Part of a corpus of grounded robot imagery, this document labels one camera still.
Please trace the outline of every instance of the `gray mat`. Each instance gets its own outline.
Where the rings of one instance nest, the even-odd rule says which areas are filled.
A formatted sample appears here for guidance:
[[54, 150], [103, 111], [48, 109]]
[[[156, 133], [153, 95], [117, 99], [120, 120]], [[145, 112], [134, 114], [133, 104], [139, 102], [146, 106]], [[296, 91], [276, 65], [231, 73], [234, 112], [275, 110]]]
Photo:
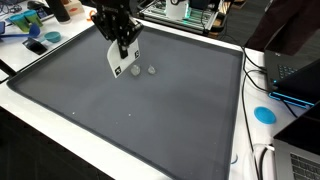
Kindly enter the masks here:
[[228, 179], [242, 53], [151, 28], [139, 43], [138, 77], [113, 77], [91, 28], [8, 85], [172, 178]]

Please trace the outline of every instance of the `computer mouse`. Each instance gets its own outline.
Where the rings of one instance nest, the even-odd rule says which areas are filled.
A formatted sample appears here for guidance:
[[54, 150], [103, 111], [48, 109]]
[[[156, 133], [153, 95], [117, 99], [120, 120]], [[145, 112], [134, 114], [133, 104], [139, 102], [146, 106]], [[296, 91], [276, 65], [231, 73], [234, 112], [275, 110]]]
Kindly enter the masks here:
[[39, 9], [43, 6], [44, 4], [39, 1], [28, 1], [28, 4], [27, 4], [28, 9]]

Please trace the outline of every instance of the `blue disc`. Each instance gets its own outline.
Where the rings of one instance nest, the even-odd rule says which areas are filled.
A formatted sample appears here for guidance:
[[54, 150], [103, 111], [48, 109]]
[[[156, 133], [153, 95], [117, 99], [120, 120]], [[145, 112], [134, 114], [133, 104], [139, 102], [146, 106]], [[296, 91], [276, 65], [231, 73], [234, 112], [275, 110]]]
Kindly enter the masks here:
[[264, 124], [273, 124], [276, 122], [276, 116], [274, 113], [265, 107], [257, 107], [254, 110], [254, 115], [260, 122]]

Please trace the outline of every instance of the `laptop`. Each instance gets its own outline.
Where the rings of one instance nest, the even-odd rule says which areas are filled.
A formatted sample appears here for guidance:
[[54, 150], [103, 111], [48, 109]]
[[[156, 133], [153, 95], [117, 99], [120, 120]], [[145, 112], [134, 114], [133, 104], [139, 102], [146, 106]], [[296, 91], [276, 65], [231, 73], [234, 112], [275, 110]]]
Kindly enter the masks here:
[[320, 104], [274, 137], [278, 180], [320, 180]]
[[265, 64], [269, 97], [307, 109], [320, 100], [320, 59], [266, 51]]

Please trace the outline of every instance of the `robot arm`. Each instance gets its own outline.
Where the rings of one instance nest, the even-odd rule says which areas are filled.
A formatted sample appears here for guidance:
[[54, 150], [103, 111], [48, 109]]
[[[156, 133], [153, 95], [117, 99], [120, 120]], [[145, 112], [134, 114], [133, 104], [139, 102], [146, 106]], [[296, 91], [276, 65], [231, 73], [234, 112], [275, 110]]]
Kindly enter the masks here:
[[143, 25], [131, 16], [130, 0], [92, 0], [97, 14], [91, 17], [102, 35], [111, 41], [117, 40], [122, 59], [128, 56], [128, 47], [143, 29]]

